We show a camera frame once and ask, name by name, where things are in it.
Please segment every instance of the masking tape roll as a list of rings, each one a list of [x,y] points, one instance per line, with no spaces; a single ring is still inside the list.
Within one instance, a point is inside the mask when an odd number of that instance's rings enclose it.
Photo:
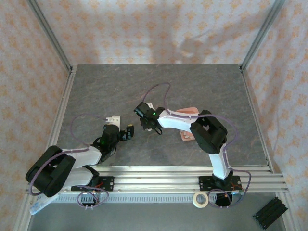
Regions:
[[[202,195],[205,198],[205,202],[203,204],[200,204],[199,202],[197,202],[197,196],[199,196],[199,195]],[[196,192],[193,195],[192,201],[193,201],[192,202],[193,205],[196,206],[197,208],[204,208],[205,206],[207,206],[209,199],[208,199],[208,196],[205,192],[199,191],[199,192]]]

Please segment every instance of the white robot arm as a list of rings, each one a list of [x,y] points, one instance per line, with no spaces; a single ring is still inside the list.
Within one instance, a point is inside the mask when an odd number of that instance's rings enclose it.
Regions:
[[[164,108],[159,107],[155,110],[151,103],[141,102],[134,112],[140,117],[144,129],[153,129],[159,135],[162,134],[162,128],[191,132],[200,148],[209,154],[213,175],[221,180],[229,176],[230,169],[226,166],[222,151],[227,141],[227,130],[214,117],[196,118],[198,115],[210,114],[209,111],[203,110],[201,114],[167,112]]]
[[[89,165],[104,162],[115,153],[119,141],[130,140],[134,135],[133,125],[128,125],[126,131],[120,130],[120,116],[114,115],[106,120],[102,136],[86,150],[49,147],[27,172],[26,180],[31,182],[41,168],[33,186],[47,197],[76,185],[97,185],[99,173]]]

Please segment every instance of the pink block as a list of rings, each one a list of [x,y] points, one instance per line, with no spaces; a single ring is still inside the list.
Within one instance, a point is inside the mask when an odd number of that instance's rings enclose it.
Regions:
[[[188,108],[183,108],[183,109],[179,109],[179,110],[176,110],[177,112],[182,112],[182,113],[188,113],[188,114],[191,114],[191,113],[199,113],[198,111],[198,108],[196,107],[188,107]],[[195,140],[195,138],[193,137],[193,134],[190,133],[190,132],[186,132],[185,131],[185,135],[184,135],[184,132],[183,131],[180,131],[180,134],[181,134],[181,138],[183,141],[193,141]]]

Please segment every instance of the enclosure wall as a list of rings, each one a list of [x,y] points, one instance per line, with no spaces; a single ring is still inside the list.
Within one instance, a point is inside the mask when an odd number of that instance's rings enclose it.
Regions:
[[[25,175],[46,148],[67,72],[25,0],[0,3],[0,229],[12,230]]]
[[[76,64],[241,63],[274,0],[38,0]]]
[[[286,1],[248,67],[267,146],[308,227],[308,4]]]

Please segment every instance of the table surface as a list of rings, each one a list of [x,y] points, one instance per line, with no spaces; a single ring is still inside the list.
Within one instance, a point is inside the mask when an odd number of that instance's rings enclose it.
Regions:
[[[161,136],[144,131],[133,112],[154,84],[170,82],[167,104],[171,110],[197,107],[233,122],[239,138],[228,149],[232,166],[266,166],[243,79],[237,64],[84,64],[77,68],[57,145],[82,147],[70,135],[71,120],[90,112],[103,117],[121,116],[121,128],[134,124],[132,140],[121,141],[115,166],[211,166],[210,159],[196,141],[182,141],[176,129],[163,129]],[[166,86],[155,88],[147,97],[154,108],[163,106]],[[234,130],[224,121],[228,141]],[[87,143],[101,136],[104,121],[84,116],[76,120],[74,133]]]
[[[192,203],[106,203],[85,210],[77,203],[50,204],[32,216],[28,231],[261,231],[253,215],[275,197],[248,193],[236,206],[196,208]],[[267,231],[284,231],[278,218]]]

